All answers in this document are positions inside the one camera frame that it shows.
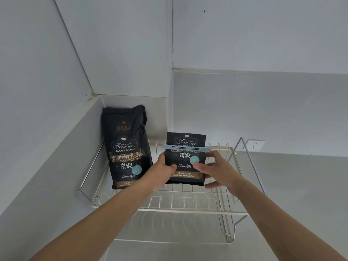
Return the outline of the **person's right hand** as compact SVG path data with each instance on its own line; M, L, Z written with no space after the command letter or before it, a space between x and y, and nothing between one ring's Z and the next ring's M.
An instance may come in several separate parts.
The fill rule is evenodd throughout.
M213 189L225 186L233 196L239 198L242 188L246 184L246 179L244 179L217 150L207 152L206 156L215 159L215 162L213 162L215 163L215 174L205 174L205 176L208 179L213 178L215 181L205 184L205 188Z

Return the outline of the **person's left hand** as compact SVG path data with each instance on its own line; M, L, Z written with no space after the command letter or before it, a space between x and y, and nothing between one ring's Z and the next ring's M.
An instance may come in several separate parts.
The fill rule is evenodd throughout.
M149 191L155 191L162 187L170 177L163 175L162 167L166 165L165 152L161 153L157 161L149 168L149 170L141 177L139 183L142 187Z

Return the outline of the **person's left forearm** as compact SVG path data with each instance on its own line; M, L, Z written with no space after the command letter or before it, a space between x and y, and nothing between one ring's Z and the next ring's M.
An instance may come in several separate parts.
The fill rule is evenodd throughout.
M63 232L29 261L98 261L154 189L154 181L142 177Z

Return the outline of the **white wall socket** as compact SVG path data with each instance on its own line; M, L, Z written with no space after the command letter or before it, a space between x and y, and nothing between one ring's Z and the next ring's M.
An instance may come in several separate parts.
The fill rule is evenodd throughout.
M261 151L265 142L265 140L248 139L245 143L245 149L249 152L259 152Z

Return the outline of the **tall black coffee bag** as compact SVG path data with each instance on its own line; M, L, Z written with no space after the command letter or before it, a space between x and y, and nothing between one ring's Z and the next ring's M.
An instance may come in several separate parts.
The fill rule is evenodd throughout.
M144 105L102 110L102 132L114 190L132 185L153 164L146 122Z

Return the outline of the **person's right forearm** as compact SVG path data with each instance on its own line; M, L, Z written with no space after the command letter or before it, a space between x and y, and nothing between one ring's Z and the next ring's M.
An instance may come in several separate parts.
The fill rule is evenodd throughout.
M226 185L247 210L279 261L348 261L244 178Z

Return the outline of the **light blue sealing clip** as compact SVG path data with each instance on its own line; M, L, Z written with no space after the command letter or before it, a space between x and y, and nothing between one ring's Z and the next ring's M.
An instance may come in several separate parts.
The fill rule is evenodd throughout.
M173 152L210 152L212 150L211 146L197 147L197 146L180 146L180 145L169 145L163 144L165 150L171 150Z

